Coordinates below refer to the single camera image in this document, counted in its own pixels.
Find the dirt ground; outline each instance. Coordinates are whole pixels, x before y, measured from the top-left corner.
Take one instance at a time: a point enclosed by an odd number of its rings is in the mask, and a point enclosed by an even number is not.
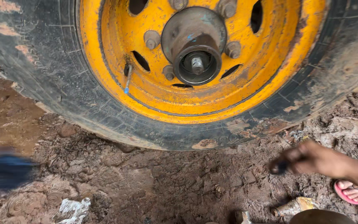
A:
[[[269,138],[222,150],[130,148],[45,114],[0,80],[3,145],[39,163],[35,180],[0,191],[0,223],[52,223],[63,198],[91,198],[84,223],[233,224],[235,210],[254,223],[288,223],[269,208],[297,196],[358,223],[358,206],[342,201],[321,175],[270,175],[266,164],[303,138],[358,159],[358,92],[319,116]]]

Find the yellow wheel rim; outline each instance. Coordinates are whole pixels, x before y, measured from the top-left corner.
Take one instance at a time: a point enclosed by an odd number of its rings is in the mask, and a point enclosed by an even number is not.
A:
[[[169,65],[161,44],[150,50],[143,36],[148,30],[160,35],[176,13],[168,0],[148,1],[137,15],[129,1],[81,0],[80,33],[89,65],[101,85],[127,108],[146,117],[176,124],[198,124],[238,115],[263,102],[285,84],[312,48],[324,17],[325,2],[313,0],[261,0],[262,23],[253,33],[250,18],[254,1],[238,0],[237,12],[225,19],[227,42],[238,41],[241,54],[222,54],[219,75],[211,82],[181,88],[167,80]],[[187,7],[215,9],[218,0],[189,0]],[[146,59],[150,71],[132,51]],[[133,65],[129,94],[124,93],[125,65]],[[222,75],[240,65],[232,74]]]

